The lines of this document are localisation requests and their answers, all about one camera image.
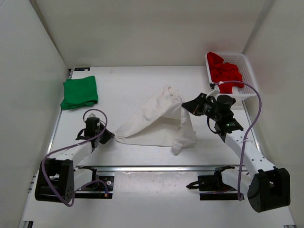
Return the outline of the white t-shirt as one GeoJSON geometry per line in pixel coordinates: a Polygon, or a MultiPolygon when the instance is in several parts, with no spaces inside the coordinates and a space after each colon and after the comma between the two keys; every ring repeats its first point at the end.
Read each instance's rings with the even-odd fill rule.
{"type": "Polygon", "coordinates": [[[115,139],[130,145],[171,147],[178,155],[196,141],[190,114],[182,103],[173,87],[164,87],[116,130],[115,139]]]}

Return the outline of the green t-shirt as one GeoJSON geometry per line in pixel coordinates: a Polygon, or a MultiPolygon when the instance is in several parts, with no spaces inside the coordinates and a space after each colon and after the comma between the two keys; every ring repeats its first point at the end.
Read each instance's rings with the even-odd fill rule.
{"type": "Polygon", "coordinates": [[[63,83],[64,99],[60,104],[62,110],[92,107],[98,103],[95,76],[81,79],[67,79],[63,83]]]}

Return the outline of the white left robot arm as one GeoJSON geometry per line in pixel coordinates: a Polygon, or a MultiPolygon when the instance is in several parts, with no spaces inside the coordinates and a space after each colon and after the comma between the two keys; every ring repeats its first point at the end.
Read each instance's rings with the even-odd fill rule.
{"type": "Polygon", "coordinates": [[[71,207],[75,200],[75,189],[98,188],[100,179],[96,169],[77,165],[92,154],[98,145],[113,139],[114,133],[107,130],[107,122],[97,117],[88,117],[84,122],[85,128],[78,132],[75,144],[57,149],[41,161],[35,189],[36,200],[71,207]]]}

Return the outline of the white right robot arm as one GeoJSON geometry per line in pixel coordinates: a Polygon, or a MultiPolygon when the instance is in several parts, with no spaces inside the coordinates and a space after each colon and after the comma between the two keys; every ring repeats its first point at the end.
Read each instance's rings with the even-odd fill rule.
{"type": "Polygon", "coordinates": [[[201,93],[181,106],[195,116],[205,115],[215,122],[215,134],[239,157],[249,173],[239,174],[233,166],[217,167],[212,176],[200,176],[200,191],[222,193],[224,189],[239,190],[254,211],[260,213],[290,205],[290,175],[267,160],[245,135],[244,128],[231,111],[236,100],[228,95],[217,98],[201,93]]]}

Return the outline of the red t-shirt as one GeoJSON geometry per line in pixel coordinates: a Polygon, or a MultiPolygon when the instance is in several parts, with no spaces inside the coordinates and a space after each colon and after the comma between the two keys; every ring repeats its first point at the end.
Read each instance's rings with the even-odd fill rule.
{"type": "MultiPolygon", "coordinates": [[[[235,64],[227,62],[225,63],[224,59],[219,55],[213,52],[208,52],[207,61],[209,64],[212,82],[218,83],[220,81],[243,81],[243,77],[240,74],[238,67],[235,64]]],[[[244,84],[235,82],[225,83],[219,85],[219,89],[222,94],[231,94],[233,93],[232,89],[234,86],[243,88],[244,84]]]]}

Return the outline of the white plastic laundry basket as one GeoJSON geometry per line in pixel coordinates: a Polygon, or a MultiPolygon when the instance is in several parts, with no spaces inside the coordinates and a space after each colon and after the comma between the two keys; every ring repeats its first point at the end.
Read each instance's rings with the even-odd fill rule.
{"type": "MultiPolygon", "coordinates": [[[[256,93],[248,87],[248,85],[251,85],[255,89],[257,89],[257,83],[254,76],[254,72],[252,70],[251,64],[248,61],[247,57],[240,53],[228,53],[228,52],[214,52],[215,54],[219,55],[224,59],[224,62],[235,64],[238,67],[238,70],[240,74],[243,77],[243,81],[229,81],[229,83],[235,82],[235,83],[242,83],[244,84],[243,88],[238,88],[236,86],[233,87],[231,94],[223,94],[223,95],[229,95],[239,101],[246,100],[249,97],[256,96],[256,93]]],[[[207,54],[205,55],[205,62],[207,66],[207,73],[209,82],[212,83],[210,70],[209,70],[209,64],[207,61],[207,54]]]]}

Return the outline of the dark table label sticker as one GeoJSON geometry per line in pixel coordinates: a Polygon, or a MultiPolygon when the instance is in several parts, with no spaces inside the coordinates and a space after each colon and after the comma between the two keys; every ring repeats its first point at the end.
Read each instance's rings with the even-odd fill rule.
{"type": "Polygon", "coordinates": [[[75,67],[74,71],[90,71],[89,67],[75,67]]]}

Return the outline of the aluminium rail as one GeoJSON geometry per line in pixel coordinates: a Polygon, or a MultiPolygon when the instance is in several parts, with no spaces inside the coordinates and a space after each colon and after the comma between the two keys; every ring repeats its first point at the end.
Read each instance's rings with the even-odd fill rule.
{"type": "Polygon", "coordinates": [[[165,171],[213,171],[225,165],[191,165],[191,166],[84,166],[104,172],[165,172],[165,171]]]}

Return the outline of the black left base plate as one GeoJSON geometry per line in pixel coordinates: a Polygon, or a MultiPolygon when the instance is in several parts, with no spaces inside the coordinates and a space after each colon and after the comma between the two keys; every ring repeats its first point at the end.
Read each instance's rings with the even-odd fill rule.
{"type": "Polygon", "coordinates": [[[98,172],[98,178],[103,181],[107,187],[102,183],[91,184],[81,190],[76,191],[76,199],[112,199],[114,192],[114,172],[98,172]]]}

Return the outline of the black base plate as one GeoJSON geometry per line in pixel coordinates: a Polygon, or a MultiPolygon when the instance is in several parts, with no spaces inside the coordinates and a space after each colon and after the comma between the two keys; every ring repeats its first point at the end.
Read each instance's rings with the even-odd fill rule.
{"type": "Polygon", "coordinates": [[[215,174],[200,175],[198,180],[186,186],[189,190],[198,190],[200,201],[238,200],[237,190],[218,180],[215,174]]]}
{"type": "Polygon", "coordinates": [[[107,187],[102,183],[91,184],[81,190],[76,191],[76,199],[112,199],[114,192],[114,172],[98,172],[98,178],[103,181],[107,187]]]}

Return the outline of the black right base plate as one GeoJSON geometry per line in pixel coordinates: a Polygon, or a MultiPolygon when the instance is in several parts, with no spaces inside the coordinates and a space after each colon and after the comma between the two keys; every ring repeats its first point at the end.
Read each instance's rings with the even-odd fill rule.
{"type": "Polygon", "coordinates": [[[186,186],[189,190],[198,190],[200,201],[238,200],[237,190],[218,180],[215,174],[200,175],[198,180],[186,186]]]}

